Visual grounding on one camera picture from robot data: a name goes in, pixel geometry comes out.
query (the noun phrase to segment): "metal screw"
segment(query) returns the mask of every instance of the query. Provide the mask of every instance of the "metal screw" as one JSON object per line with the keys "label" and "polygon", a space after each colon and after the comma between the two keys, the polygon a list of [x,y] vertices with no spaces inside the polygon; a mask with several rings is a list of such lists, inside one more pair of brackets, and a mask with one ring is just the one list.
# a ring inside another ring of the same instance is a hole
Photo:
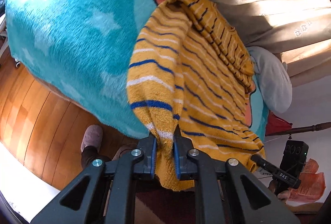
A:
{"label": "metal screw", "polygon": [[140,149],[134,149],[133,151],[131,151],[131,155],[132,156],[139,156],[141,154],[141,150]]}
{"label": "metal screw", "polygon": [[188,154],[190,154],[191,156],[197,156],[197,155],[199,155],[199,150],[198,149],[190,149],[188,151]]}
{"label": "metal screw", "polygon": [[93,164],[93,166],[96,166],[96,167],[101,166],[102,165],[102,160],[96,159],[92,162],[92,164]]}
{"label": "metal screw", "polygon": [[231,166],[237,166],[239,164],[239,161],[235,158],[231,158],[231,159],[229,159],[229,164]]}

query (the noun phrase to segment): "turquoise blanket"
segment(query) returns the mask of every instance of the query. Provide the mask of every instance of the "turquoise blanket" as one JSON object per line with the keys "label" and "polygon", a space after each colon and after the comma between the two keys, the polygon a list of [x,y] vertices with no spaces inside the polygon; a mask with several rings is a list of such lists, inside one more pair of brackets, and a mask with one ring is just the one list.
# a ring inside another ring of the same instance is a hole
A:
{"label": "turquoise blanket", "polygon": [[6,0],[12,56],[127,136],[146,127],[131,111],[126,74],[157,0]]}

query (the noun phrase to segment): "sweater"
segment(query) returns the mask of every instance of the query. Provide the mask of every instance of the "sweater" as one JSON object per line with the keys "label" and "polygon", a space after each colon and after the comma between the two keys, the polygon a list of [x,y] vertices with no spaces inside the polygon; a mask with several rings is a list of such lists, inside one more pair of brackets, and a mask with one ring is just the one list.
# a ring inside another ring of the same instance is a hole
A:
{"label": "sweater", "polygon": [[250,156],[265,157],[264,145],[245,123],[253,67],[236,30],[209,0],[165,0],[152,13],[137,38],[126,88],[131,109],[157,138],[163,187],[194,185],[175,175],[177,124],[210,157],[236,158],[256,170]]}

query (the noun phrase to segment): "black camera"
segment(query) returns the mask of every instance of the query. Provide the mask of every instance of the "black camera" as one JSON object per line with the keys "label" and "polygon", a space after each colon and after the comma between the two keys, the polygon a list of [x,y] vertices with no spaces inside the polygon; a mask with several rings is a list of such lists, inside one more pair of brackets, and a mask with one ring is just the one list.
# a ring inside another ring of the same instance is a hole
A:
{"label": "black camera", "polygon": [[[287,140],[284,149],[284,155],[279,168],[295,178],[299,178],[300,173],[306,164],[308,153],[308,145],[303,141]],[[278,195],[282,191],[288,189],[289,185],[280,182],[276,188],[275,194]]]}

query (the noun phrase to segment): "floor board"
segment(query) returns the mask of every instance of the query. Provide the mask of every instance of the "floor board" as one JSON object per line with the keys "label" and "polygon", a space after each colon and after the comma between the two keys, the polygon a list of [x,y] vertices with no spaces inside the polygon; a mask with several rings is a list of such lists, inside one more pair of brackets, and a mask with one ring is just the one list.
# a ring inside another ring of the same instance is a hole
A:
{"label": "floor board", "polygon": [[135,142],[101,124],[89,112],[49,92],[10,55],[0,67],[0,141],[25,167],[63,189],[82,170],[80,145],[86,128],[104,130],[100,153],[112,158],[124,143]]}

